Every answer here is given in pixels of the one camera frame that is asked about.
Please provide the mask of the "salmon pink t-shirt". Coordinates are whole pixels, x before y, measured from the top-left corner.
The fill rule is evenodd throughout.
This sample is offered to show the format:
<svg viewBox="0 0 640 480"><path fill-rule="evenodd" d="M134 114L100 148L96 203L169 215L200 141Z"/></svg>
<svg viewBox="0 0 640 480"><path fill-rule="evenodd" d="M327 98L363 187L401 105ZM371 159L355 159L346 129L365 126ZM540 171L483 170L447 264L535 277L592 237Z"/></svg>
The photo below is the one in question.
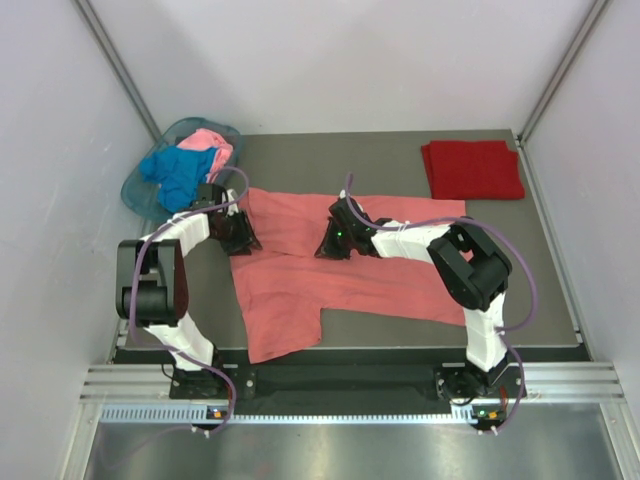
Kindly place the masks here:
<svg viewBox="0 0 640 480"><path fill-rule="evenodd" d="M253 188L241 201L262 247L231 270L251 362L320 343L321 312L347 310L461 327L464 314L435 267L400 258L316 257L332 195Z"/></svg>

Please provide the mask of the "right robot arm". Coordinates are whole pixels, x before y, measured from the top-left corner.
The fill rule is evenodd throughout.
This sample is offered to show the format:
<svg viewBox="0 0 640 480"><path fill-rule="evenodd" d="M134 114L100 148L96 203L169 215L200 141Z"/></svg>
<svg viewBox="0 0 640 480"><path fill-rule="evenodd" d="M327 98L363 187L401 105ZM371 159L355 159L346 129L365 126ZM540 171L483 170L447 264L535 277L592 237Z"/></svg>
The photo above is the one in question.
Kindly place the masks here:
<svg viewBox="0 0 640 480"><path fill-rule="evenodd" d="M441 375L442 398L462 406L502 385L508 364L503 311L512 264L482 228L467 217L415 228L389 218L373 222L357 202L342 195L329 207L328 227L315 256L346 260L353 251L433 265L463 308L466 360Z"/></svg>

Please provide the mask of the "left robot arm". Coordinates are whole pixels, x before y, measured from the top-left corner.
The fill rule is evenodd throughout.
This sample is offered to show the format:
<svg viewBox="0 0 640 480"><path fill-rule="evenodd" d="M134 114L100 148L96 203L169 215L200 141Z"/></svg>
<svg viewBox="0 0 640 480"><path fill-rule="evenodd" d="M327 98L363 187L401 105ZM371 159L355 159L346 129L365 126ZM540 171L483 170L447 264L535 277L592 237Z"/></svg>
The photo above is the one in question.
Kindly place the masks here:
<svg viewBox="0 0 640 480"><path fill-rule="evenodd" d="M245 196L215 184L198 187L196 200L138 240L117 248L115 307L133 332L155 337L171 355L172 381L194 387L207 397L234 397L215 344L189 313L185 258L198 245L217 241L228 256L250 255L261 248L247 212Z"/></svg>

